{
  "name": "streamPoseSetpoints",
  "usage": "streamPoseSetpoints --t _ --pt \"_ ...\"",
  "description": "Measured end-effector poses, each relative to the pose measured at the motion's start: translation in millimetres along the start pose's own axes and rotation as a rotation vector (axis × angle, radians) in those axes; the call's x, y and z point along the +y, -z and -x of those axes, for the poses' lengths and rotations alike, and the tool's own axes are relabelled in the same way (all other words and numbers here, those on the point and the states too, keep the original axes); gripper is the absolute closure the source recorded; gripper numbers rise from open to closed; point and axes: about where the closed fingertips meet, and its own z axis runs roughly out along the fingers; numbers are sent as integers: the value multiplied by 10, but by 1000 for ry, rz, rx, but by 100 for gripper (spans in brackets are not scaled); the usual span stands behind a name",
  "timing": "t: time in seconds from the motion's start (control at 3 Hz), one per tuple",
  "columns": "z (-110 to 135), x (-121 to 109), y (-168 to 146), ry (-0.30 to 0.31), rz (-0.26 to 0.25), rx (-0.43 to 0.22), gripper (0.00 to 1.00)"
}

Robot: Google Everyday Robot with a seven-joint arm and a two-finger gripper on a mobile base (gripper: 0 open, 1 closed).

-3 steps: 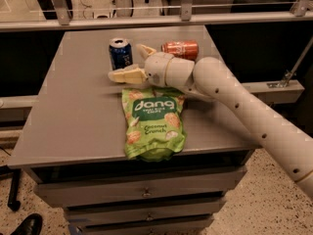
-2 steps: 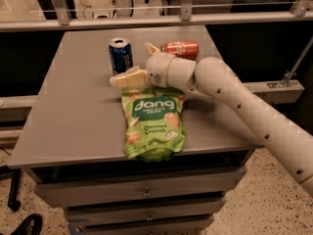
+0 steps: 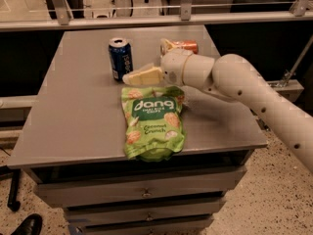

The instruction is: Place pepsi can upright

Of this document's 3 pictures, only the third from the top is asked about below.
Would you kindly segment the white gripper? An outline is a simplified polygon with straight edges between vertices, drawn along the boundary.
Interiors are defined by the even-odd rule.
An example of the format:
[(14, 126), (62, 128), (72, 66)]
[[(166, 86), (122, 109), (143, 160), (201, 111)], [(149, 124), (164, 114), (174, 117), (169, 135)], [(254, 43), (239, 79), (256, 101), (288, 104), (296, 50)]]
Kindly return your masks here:
[(160, 40), (160, 54), (164, 56), (161, 58), (161, 68), (150, 67), (134, 70), (126, 74), (122, 81), (127, 85), (141, 86), (159, 84), (164, 78), (169, 84), (182, 86), (183, 68), (193, 52), (176, 48), (177, 46), (173, 42), (162, 38)]

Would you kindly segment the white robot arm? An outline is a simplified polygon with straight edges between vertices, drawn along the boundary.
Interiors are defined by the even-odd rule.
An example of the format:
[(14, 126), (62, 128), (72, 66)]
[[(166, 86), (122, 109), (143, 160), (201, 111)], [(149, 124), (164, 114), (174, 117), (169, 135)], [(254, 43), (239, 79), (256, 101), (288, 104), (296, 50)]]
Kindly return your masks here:
[(131, 86), (166, 81), (190, 86), (215, 98), (236, 100), (253, 110), (313, 172), (313, 117), (276, 92), (245, 58), (227, 54), (213, 59), (183, 48), (164, 54), (158, 67), (147, 64), (126, 74)]

